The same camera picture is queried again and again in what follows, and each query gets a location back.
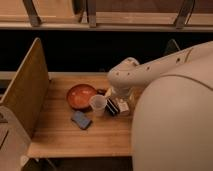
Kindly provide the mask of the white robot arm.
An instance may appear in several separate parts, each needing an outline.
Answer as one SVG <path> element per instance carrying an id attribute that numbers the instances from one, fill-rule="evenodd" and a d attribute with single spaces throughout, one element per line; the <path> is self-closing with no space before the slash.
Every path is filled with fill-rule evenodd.
<path id="1" fill-rule="evenodd" d="M 213 41 L 107 75 L 116 96 L 143 89 L 136 104 L 133 171 L 213 171 Z"/>

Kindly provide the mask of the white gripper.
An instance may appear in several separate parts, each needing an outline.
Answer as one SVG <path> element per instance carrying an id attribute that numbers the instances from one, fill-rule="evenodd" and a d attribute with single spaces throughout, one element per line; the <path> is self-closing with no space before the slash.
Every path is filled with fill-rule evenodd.
<path id="1" fill-rule="evenodd" d="M 132 93 L 126 96 L 116 95 L 112 88 L 105 93 L 107 98 L 106 110 L 111 116 L 128 116 L 134 108 L 134 95 Z"/>

